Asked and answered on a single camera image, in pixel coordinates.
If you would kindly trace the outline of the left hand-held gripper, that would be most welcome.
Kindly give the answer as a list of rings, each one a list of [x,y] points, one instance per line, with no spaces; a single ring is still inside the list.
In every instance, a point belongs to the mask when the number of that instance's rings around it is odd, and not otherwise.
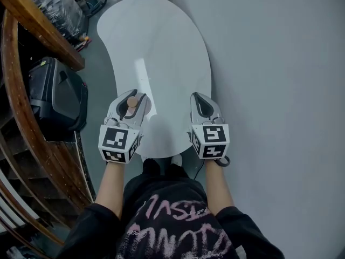
[[[98,149],[107,162],[130,163],[140,146],[142,122],[148,112],[148,96],[132,89],[119,95],[109,106],[100,126]]]

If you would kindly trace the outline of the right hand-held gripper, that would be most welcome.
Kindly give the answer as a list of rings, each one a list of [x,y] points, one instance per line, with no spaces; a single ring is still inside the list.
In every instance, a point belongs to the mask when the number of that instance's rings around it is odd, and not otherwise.
[[[190,142],[200,159],[220,160],[226,157],[229,147],[229,126],[218,104],[208,96],[201,98],[199,107],[198,94],[194,92],[190,97]]]

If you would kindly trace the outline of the small tan round object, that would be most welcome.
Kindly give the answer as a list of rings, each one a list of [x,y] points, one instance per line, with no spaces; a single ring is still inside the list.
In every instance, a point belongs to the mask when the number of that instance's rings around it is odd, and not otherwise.
[[[152,108],[150,98],[146,94],[143,94],[139,98],[136,96],[129,97],[127,103],[129,108],[124,119],[142,120],[146,115],[150,113]]]

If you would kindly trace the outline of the person's right forearm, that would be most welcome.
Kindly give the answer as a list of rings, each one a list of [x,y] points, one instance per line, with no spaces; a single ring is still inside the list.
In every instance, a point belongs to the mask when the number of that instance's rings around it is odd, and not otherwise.
[[[224,208],[234,206],[223,167],[214,160],[205,161],[205,181],[208,208],[213,215],[217,215]]]

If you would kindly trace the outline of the person's left forearm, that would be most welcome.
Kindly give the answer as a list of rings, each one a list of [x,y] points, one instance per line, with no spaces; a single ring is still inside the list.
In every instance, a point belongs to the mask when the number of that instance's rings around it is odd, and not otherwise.
[[[111,210],[119,219],[123,208],[125,165],[109,162],[106,165],[95,203]]]

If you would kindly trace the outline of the white kidney-shaped table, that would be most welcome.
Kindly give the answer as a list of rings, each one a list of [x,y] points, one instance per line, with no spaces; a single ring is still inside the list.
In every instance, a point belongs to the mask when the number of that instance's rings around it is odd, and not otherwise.
[[[151,104],[137,153],[168,158],[186,151],[190,96],[211,96],[209,56],[196,25],[168,0],[122,0],[101,15],[97,32],[117,93],[136,89]]]

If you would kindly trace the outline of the black plastic case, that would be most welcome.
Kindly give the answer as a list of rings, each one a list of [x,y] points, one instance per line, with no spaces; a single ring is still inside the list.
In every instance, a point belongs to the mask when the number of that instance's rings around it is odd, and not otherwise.
[[[29,71],[28,97],[43,128],[79,131],[86,125],[88,88],[58,59],[44,57]]]

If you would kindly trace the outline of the wooden stair railing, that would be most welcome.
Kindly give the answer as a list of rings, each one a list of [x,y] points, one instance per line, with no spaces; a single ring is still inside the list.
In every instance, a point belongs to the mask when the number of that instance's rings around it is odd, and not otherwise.
[[[67,138],[72,132],[43,128],[34,116],[28,97],[29,71],[44,57],[58,59],[74,72],[85,66],[83,57],[53,26],[33,0],[0,0],[0,105],[8,103],[28,146]],[[15,240],[43,259],[52,259],[31,242],[31,235],[45,236],[57,246],[64,240],[16,193],[0,169],[0,247]]]

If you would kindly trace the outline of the dark stair steps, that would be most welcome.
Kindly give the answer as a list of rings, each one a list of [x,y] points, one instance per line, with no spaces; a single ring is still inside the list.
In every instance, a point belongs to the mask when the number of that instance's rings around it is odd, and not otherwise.
[[[16,193],[46,223],[74,225],[95,198],[79,132],[28,146],[8,103],[0,105],[0,169]]]

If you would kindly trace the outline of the person's black printed shirt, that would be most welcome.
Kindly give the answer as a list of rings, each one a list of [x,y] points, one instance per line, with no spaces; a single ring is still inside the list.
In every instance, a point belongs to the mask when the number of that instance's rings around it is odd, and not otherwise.
[[[236,207],[213,214],[191,179],[136,178],[122,216],[93,203],[56,259],[285,259]]]

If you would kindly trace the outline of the plastic-wrapped pallet load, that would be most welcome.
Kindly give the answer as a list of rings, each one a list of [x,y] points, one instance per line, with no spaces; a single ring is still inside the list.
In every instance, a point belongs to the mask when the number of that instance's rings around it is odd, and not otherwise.
[[[75,0],[33,0],[35,5],[71,44],[88,33],[88,18]]]

